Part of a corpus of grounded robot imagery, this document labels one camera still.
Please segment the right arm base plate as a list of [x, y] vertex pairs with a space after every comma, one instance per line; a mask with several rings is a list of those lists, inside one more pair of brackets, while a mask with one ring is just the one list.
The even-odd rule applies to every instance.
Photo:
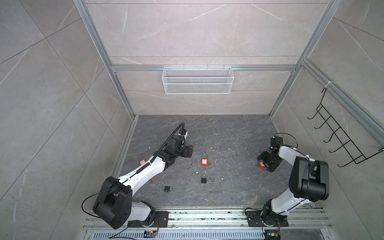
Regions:
[[259, 210], [245, 210], [249, 227], [288, 227], [287, 216], [278, 215], [274, 212], [265, 214]]

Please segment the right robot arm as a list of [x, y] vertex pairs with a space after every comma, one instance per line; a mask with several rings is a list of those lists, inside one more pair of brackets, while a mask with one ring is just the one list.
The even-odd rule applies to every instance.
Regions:
[[328, 163], [315, 160], [284, 144], [282, 137], [273, 136], [270, 143], [270, 150], [257, 157], [260, 165], [274, 172], [284, 160], [293, 168], [288, 189], [264, 204], [261, 218], [266, 226], [280, 224], [292, 210], [305, 204], [325, 201], [330, 194]]

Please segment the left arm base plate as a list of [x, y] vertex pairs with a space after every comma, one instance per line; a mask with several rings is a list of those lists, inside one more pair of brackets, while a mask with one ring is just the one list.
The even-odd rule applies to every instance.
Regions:
[[152, 221], [150, 225], [146, 221], [129, 221], [128, 225], [129, 228], [156, 228], [157, 226], [166, 228], [168, 226], [169, 214], [167, 211], [156, 211], [150, 218]]

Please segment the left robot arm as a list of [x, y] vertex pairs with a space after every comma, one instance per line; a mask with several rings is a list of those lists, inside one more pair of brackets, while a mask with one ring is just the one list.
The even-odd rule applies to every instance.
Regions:
[[152, 178], [173, 165], [177, 158], [192, 157], [193, 146], [186, 144], [187, 135], [182, 122], [143, 165], [118, 178], [110, 176], [105, 179], [100, 191], [88, 197], [97, 197], [93, 205], [94, 214], [86, 214], [102, 219], [115, 230], [126, 222], [151, 226], [156, 209], [145, 201], [134, 202], [133, 196]]

